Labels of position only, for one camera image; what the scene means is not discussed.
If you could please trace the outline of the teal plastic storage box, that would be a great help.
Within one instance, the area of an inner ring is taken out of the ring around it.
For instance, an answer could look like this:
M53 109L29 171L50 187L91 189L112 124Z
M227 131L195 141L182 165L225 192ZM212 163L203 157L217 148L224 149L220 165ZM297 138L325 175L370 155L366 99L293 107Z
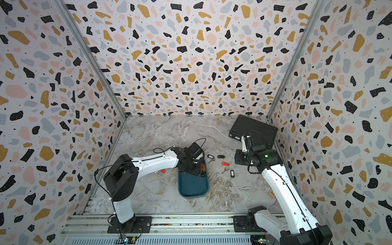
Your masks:
M194 176L188 173L178 172L178 191L179 194L187 199L203 197L209 191L208 172L205 158L200 158L203 163L204 171Z

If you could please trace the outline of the white black tag key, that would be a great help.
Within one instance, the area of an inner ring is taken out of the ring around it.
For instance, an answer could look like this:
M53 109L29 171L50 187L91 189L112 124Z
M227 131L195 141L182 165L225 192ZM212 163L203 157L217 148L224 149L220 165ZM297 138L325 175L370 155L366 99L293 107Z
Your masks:
M215 160L215 157L214 157L213 155L211 155L211 154L208 154L208 155L207 155L207 158L209 159L209 162Z

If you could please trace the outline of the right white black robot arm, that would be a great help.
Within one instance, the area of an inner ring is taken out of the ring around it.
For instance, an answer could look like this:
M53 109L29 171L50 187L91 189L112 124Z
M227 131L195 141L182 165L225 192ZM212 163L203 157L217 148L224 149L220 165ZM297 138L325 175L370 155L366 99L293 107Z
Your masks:
M248 210L248 227L263 229L281 245L327 245L332 232L321 225L308 210L292 184L286 167L277 151L265 147L236 150L235 164L257 168L271 187L285 216L285 221L271 214L262 205Z

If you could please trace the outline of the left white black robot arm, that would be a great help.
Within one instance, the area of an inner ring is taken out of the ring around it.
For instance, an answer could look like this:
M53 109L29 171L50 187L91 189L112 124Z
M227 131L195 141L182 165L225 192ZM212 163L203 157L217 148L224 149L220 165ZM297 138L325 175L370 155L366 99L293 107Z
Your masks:
M152 217L137 217L131 206L131 195L141 177L167 168L178 171L178 191L184 198L198 198L209 191L204 151L193 143L188 148L171 147L155 155L131 158L121 155L115 164L106 166L103 190L109 195L114 215L108 233L148 233Z

